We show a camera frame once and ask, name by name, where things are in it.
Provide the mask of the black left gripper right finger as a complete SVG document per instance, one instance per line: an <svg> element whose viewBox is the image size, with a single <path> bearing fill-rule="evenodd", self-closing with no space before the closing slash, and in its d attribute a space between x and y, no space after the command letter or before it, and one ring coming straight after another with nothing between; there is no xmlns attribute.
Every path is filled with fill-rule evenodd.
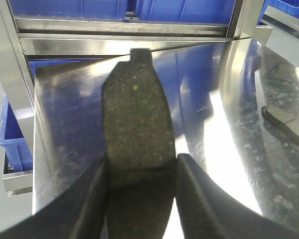
<svg viewBox="0 0 299 239"><path fill-rule="evenodd" d="M175 197L186 239L299 239L227 194L189 154L177 157Z"/></svg>

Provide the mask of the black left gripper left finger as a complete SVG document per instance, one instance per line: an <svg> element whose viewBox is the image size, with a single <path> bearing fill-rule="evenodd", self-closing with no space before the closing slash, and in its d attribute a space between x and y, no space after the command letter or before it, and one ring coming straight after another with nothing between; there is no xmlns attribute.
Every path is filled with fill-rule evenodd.
<svg viewBox="0 0 299 239"><path fill-rule="evenodd" d="M0 232L0 239L99 239L109 187L109 162L96 158L61 195Z"/></svg>

